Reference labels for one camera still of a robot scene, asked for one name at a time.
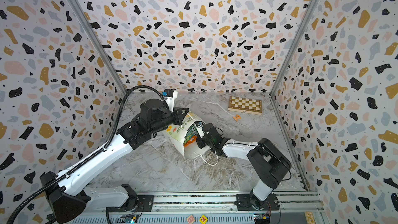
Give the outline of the white paper gift bag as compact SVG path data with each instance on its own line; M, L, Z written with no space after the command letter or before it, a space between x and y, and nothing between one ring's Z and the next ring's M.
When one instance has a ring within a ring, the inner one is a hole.
M180 152L180 154L186 158L193 160L197 157L202 158L202 160L207 163L209 166L214 167L218 164L219 158L217 158L217 162L215 164L210 164L204 159L204 155L207 151L210 150L209 147L199 148L197 142L184 147L184 141L186 138L191 137L192 135L196 135L196 130L194 127L194 123L196 121L202 121L203 125L205 122L193 112L189 112L185 117L182 125L169 125L169 127L162 131L164 136L169 139L171 144Z

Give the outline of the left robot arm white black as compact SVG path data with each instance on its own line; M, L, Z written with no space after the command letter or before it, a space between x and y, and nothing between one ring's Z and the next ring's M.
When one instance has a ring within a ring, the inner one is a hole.
M117 130L110 144L102 145L58 174L49 172L41 176L55 221L68 223L85 210L113 207L130 212L142 208L137 193L128 184L95 189L88 187L88 183L114 162L156 137L158 132L171 125L182 125L188 113L188 108L169 110L166 102L150 99L141 104L141 112L132 121Z

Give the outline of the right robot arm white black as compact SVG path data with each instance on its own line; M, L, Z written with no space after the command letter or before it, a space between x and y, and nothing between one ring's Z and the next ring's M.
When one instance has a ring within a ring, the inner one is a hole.
M251 192L236 195L235 205L239 211L279 210L273 191L286 175L291 175L291 162L270 140L240 142L224 138L211 123L197 127L197 134L200 148L208 147L219 157L246 160L257 173L259 181Z

